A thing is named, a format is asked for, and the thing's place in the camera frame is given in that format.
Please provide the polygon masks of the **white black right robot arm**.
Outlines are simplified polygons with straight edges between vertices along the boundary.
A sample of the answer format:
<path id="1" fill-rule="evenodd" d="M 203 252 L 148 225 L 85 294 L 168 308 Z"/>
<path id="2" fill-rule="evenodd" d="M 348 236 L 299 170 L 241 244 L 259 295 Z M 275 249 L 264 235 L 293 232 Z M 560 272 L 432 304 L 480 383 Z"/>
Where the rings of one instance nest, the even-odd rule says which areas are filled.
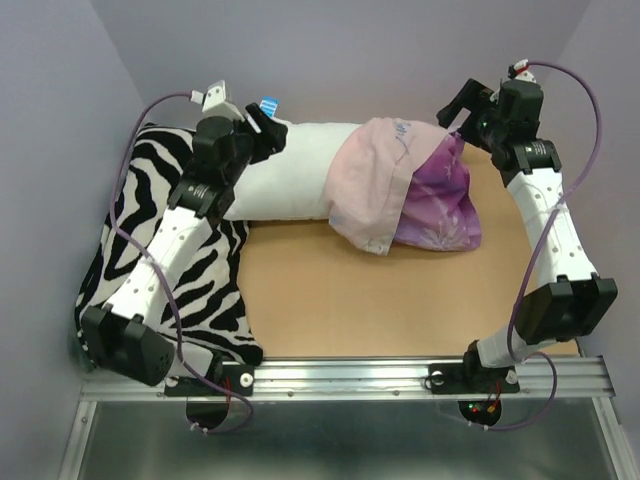
<path id="1" fill-rule="evenodd" d="M 555 145 L 538 137 L 543 91 L 532 80 L 511 79 L 496 91 L 469 79 L 437 114 L 443 127 L 467 110 L 458 128 L 467 143 L 491 156 L 523 220 L 532 258 L 507 325 L 473 342 L 458 370 L 445 372 L 482 390 L 528 355 L 592 333 L 613 301 L 615 281 L 604 278 L 582 247 L 566 205 L 561 161 Z"/>

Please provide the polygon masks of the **pink printed pillowcase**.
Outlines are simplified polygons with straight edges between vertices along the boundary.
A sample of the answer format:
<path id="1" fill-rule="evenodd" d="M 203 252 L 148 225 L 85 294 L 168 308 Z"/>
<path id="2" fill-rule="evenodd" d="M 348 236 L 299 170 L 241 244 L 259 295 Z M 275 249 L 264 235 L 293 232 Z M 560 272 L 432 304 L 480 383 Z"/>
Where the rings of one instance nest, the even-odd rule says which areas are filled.
<path id="1" fill-rule="evenodd" d="M 338 149 L 323 196 L 329 225 L 356 248 L 392 244 L 467 252 L 482 242 L 461 135 L 417 120 L 374 118 Z"/>

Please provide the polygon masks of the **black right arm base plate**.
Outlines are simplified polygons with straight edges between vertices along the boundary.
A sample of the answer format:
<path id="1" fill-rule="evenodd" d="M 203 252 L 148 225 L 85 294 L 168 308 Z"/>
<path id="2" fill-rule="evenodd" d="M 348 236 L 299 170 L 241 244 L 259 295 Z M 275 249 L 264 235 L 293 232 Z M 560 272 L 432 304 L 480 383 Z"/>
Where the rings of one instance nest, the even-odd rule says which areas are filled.
<path id="1" fill-rule="evenodd" d="M 467 368 L 462 362 L 443 361 L 428 366 L 425 388 L 435 395 L 482 395 L 490 392 L 518 393 L 520 385 L 513 367 Z"/>

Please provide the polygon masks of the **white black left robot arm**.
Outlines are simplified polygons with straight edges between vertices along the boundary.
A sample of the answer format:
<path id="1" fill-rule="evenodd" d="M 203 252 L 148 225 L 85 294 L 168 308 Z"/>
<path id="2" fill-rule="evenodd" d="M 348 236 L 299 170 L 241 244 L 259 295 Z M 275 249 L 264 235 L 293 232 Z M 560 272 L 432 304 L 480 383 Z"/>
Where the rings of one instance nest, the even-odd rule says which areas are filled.
<path id="1" fill-rule="evenodd" d="M 175 338 L 160 330 L 166 307 L 178 319 L 173 291 L 202 244 L 232 205 L 246 168 L 280 153 L 288 128 L 250 103 L 243 112 L 224 102 L 199 121 L 192 155 L 171 190 L 159 228 L 124 283 L 102 306 L 89 307 L 81 328 L 91 360 L 140 383 L 155 386 L 187 377 L 199 393 L 220 390 L 223 371 L 215 353 L 187 346 L 183 329 Z"/>

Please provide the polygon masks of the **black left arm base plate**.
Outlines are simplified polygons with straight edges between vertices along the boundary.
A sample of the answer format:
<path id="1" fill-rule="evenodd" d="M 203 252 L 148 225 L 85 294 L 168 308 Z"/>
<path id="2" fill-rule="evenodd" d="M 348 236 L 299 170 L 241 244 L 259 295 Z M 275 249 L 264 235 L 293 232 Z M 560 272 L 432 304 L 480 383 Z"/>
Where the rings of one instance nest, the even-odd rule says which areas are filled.
<path id="1" fill-rule="evenodd" d="M 250 397 L 253 395 L 255 368 L 244 364 L 225 362 L 222 367 L 218 386 L 233 393 Z M 165 382 L 163 394 L 169 398 L 223 396 L 191 377 L 176 377 Z"/>

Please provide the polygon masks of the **white pillow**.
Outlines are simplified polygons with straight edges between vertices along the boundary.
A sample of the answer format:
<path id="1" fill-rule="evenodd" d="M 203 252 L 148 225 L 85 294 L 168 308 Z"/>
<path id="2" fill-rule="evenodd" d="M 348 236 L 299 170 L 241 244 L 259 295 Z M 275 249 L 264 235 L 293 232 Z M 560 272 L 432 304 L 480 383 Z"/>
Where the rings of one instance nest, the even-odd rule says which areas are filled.
<path id="1" fill-rule="evenodd" d="M 234 187 L 229 221 L 325 220 L 323 199 L 331 163 L 356 123 L 292 123 L 286 146 L 269 159 L 248 166 Z"/>

